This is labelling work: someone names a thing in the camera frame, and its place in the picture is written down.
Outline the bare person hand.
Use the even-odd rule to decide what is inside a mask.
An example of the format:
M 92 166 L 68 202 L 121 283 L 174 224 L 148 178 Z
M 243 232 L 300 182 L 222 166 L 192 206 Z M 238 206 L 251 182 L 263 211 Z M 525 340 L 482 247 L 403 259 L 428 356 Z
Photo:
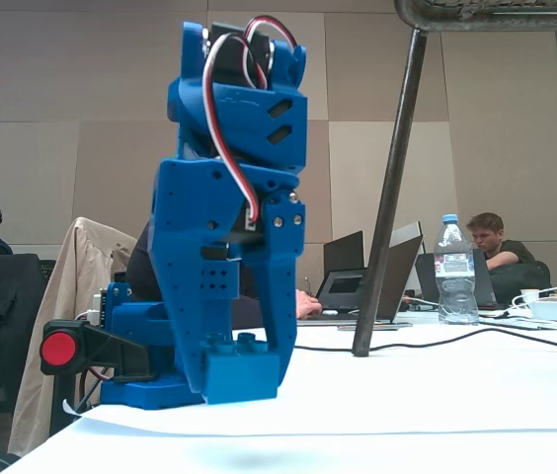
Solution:
M 305 291 L 297 289 L 295 291 L 296 318 L 299 320 L 307 319 L 312 315 L 320 314 L 323 309 L 317 298 Z

